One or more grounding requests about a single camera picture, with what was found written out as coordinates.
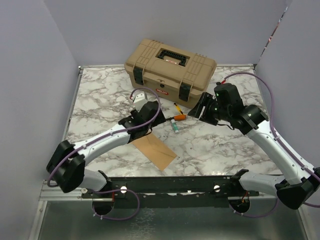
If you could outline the green white glue stick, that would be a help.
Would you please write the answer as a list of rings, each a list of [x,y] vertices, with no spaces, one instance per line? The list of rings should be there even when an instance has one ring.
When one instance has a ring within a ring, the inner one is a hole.
[[[178,126],[176,124],[176,121],[174,119],[171,119],[170,122],[171,122],[171,126],[172,126],[172,129],[174,130],[174,132],[178,133],[179,129],[178,129]]]

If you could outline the brown paper envelope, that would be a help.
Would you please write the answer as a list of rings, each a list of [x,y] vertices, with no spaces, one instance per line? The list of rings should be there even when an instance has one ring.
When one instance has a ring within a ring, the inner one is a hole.
[[[154,134],[136,139],[132,144],[160,171],[163,171],[177,157],[167,145]]]

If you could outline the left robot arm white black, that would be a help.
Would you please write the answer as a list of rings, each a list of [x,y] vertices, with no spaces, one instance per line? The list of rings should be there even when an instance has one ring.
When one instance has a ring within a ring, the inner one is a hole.
[[[86,166],[106,152],[146,136],[165,120],[159,102],[148,101],[140,110],[132,110],[130,116],[101,134],[77,143],[62,141],[46,166],[48,180],[55,181],[54,186],[64,193],[86,188],[101,198],[106,197],[111,181],[101,170],[88,170]]]

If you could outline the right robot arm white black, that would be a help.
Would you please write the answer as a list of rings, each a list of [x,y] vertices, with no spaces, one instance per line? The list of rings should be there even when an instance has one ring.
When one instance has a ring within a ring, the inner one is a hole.
[[[211,125],[230,123],[255,142],[275,163],[281,175],[265,175],[242,169],[232,176],[229,189],[240,196],[256,191],[278,197],[288,208],[297,210],[319,188],[320,169],[302,160],[289,144],[271,129],[268,116],[256,105],[244,105],[231,83],[218,84],[214,94],[202,93],[188,116]]]

